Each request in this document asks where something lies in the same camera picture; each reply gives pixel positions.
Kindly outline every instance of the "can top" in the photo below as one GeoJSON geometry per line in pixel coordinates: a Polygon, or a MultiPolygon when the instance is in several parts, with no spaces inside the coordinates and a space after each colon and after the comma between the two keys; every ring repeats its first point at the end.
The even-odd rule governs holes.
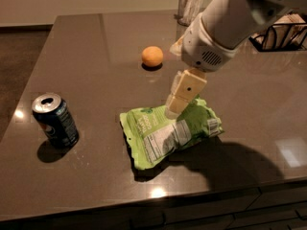
{"type": "Polygon", "coordinates": [[[57,109],[61,97],[54,93],[47,93],[37,97],[32,103],[32,110],[37,113],[47,113],[57,109]]]}

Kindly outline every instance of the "brown tabletop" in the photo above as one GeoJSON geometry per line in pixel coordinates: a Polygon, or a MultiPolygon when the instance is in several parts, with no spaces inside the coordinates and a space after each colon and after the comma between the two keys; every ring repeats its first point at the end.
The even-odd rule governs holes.
{"type": "Polygon", "coordinates": [[[259,54],[248,41],[201,93],[225,133],[154,170],[131,167],[119,114],[165,103],[187,68],[168,52],[181,32],[173,11],[57,18],[0,144],[0,220],[306,177],[306,52],[259,54]],[[154,72],[141,66],[151,45],[165,56],[154,72]],[[46,92],[67,101],[81,135],[66,153],[46,144],[32,116],[46,92]]]}

